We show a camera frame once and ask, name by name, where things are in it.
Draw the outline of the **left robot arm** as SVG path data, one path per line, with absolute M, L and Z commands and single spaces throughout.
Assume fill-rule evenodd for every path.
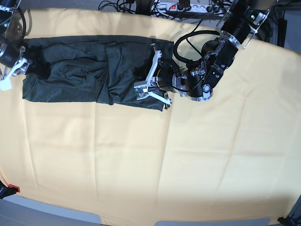
M 145 80 L 134 83 L 137 100 L 152 97 L 164 103 L 165 108 L 172 104 L 168 93 L 179 93 L 192 101 L 207 101 L 213 95 L 213 89 L 222 78 L 238 52 L 244 48 L 243 42 L 251 40 L 268 18 L 274 0 L 235 0 L 219 21 L 216 29 L 194 29 L 180 37 L 174 44 L 174 57 L 186 64 L 181 70 L 172 59 L 163 59 L 162 51 L 152 44 L 154 57 Z M 180 43 L 188 38 L 201 35 L 215 35 L 198 51 L 200 59 L 193 61 L 179 55 Z

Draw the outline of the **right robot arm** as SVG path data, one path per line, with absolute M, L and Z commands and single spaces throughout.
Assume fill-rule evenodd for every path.
M 24 38 L 27 32 L 24 12 L 19 0 L 0 2 L 0 83 L 10 81 L 11 76 L 34 74 L 42 80 L 50 75 L 42 48 L 29 46 Z

